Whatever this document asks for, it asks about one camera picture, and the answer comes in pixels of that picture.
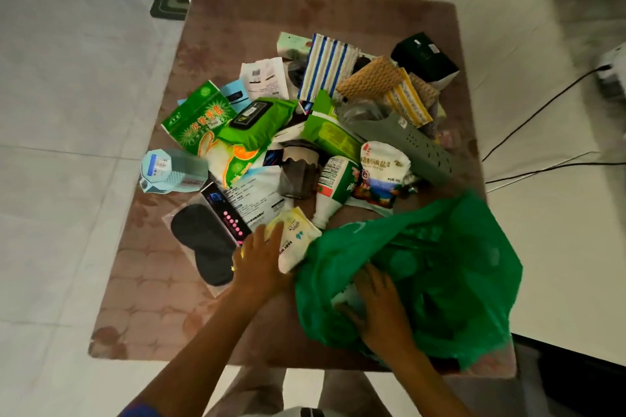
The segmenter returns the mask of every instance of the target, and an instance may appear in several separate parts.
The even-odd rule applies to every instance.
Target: hand
[[[266,242],[265,225],[258,226],[233,254],[235,278],[231,292],[254,307],[254,311],[291,285],[291,274],[278,270],[283,228],[284,223],[278,223]]]
[[[391,278],[371,263],[352,278],[365,302],[363,321],[347,305],[340,306],[370,350],[392,367],[416,349],[409,319]]]

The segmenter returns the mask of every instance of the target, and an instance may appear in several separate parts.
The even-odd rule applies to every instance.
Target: forearm
[[[245,297],[231,292],[192,341],[137,397],[162,417],[197,417],[205,411],[232,350],[256,312],[245,303]]]
[[[435,371],[428,357],[417,348],[405,354],[402,359],[387,364],[423,417],[472,416]]]

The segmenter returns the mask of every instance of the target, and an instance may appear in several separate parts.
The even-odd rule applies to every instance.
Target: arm
[[[470,411],[434,370],[428,357],[417,349],[411,327],[391,278],[366,264],[354,276],[365,302],[366,320],[343,307],[361,338],[395,374],[424,417],[471,417]]]
[[[291,284],[278,270],[283,225],[268,242],[259,226],[233,255],[235,277],[215,314],[183,350],[136,397],[133,403],[153,408],[161,417],[199,417],[232,350],[257,310]]]

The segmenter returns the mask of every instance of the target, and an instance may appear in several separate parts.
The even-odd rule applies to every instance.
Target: dark green box
[[[439,90],[450,84],[459,72],[457,65],[424,32],[398,43],[391,58],[398,66]]]

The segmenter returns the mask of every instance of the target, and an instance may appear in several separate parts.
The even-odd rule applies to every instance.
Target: black eye mask
[[[195,253],[200,277],[220,286],[233,279],[232,255],[237,247],[218,217],[203,204],[192,204],[171,219],[170,229],[181,244]]]

